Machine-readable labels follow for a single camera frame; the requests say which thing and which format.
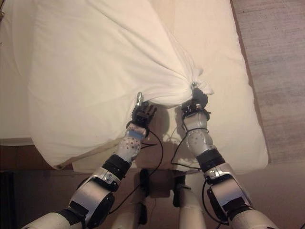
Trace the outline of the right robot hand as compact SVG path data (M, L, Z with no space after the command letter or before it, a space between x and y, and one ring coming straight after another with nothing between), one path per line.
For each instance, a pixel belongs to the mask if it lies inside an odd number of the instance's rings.
M190 100L184 102L181 106L182 119L185 119L196 113L204 114L207 120L210 119L210 113L206 111L205 107L208 103L208 96L198 88L197 83L191 84L192 97Z

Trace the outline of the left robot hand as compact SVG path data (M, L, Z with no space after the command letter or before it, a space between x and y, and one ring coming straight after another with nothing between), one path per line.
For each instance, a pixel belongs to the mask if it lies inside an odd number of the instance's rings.
M156 111L157 107L149 101L144 101L142 92L138 92L131 122L140 127L148 127Z

